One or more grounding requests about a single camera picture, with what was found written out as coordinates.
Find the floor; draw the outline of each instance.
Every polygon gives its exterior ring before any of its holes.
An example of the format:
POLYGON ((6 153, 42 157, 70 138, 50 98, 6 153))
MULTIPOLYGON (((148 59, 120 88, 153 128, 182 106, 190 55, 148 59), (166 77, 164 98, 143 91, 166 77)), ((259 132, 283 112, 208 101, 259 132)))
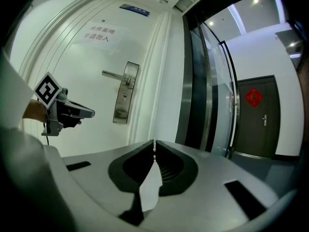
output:
POLYGON ((258 159, 234 153, 232 162, 268 184, 279 197, 296 187, 298 162, 258 159))

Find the door frame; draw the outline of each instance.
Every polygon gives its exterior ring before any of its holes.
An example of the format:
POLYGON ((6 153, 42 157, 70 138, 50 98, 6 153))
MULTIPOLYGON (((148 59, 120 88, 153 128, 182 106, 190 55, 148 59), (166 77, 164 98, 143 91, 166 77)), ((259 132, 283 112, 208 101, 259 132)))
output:
MULTIPOLYGON (((247 81, 253 81, 253 80, 259 80, 259 79, 264 79, 264 78, 273 78, 273 81, 275 83, 275 88, 276 88, 276 93, 277 93, 277 96, 278 96, 278 101, 279 101, 279 122, 278 122, 278 133, 276 135, 276 147, 274 149, 274 154, 273 154, 273 157, 271 158, 272 160, 275 158, 276 156, 276 150, 277 150, 277 146, 278 146, 278 140, 279 140, 279 134, 280 134, 280 125, 281 125, 281 107, 280 107, 280 96, 279 96, 279 91, 278 91, 278 86, 277 86, 277 81, 276 81, 276 77, 275 75, 266 75, 266 76, 259 76, 259 77, 254 77, 254 78, 248 78, 248 79, 242 79, 242 80, 238 80, 238 84, 239 84, 239 90, 240 90, 240 87, 242 86, 242 83, 244 82, 247 82, 247 81)), ((240 109, 240 112, 239 112, 239 124, 240 124, 240 121, 241 121, 241 109, 240 109)), ((248 154, 244 154, 244 153, 241 153, 241 152, 237 152, 235 151, 235 153, 237 154, 243 154, 243 155, 246 155, 246 156, 251 156, 251 157, 255 157, 255 158, 261 158, 261 159, 265 159, 264 157, 259 157, 259 156, 253 156, 253 155, 248 155, 248 154)))

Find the baseboard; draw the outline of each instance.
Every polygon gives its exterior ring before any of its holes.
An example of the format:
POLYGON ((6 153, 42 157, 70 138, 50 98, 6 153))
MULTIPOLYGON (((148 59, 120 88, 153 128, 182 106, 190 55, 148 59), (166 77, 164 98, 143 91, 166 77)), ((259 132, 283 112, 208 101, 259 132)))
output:
POLYGON ((299 156, 285 156, 285 155, 275 155, 273 160, 283 160, 283 161, 299 161, 299 156))

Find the black door frame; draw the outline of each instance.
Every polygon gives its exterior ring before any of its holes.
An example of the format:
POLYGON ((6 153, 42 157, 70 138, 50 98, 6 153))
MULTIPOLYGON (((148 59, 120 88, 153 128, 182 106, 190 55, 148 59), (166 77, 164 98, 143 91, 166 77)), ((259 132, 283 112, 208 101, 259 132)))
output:
MULTIPOLYGON (((280 125, 281 125, 281 106, 280 106, 280 96, 279 96, 279 91, 278 91, 278 86, 277 86, 277 80, 276 80, 276 77, 275 75, 266 75, 266 76, 259 76, 259 77, 254 77, 254 78, 248 78, 248 79, 242 79, 242 80, 239 80, 238 81, 238 84, 239 84, 239 89, 240 89, 240 86, 242 86, 241 84, 244 83, 244 82, 247 82, 247 81, 253 81, 253 80, 259 80, 259 79, 264 79, 264 78, 273 78, 274 80, 274 83, 275 83, 275 87, 276 87, 276 93, 277 93, 277 96, 278 96, 278 101, 279 101, 279 123, 277 125, 278 127, 278 133, 276 135, 276 148, 274 150, 275 154, 274 154, 274 157, 272 158, 272 160, 276 159, 276 150, 277 150, 277 146, 278 146, 278 140, 279 140, 279 134, 280 134, 280 125)), ((241 121, 241 111, 240 111, 240 115, 239 115, 239 122, 241 121)))

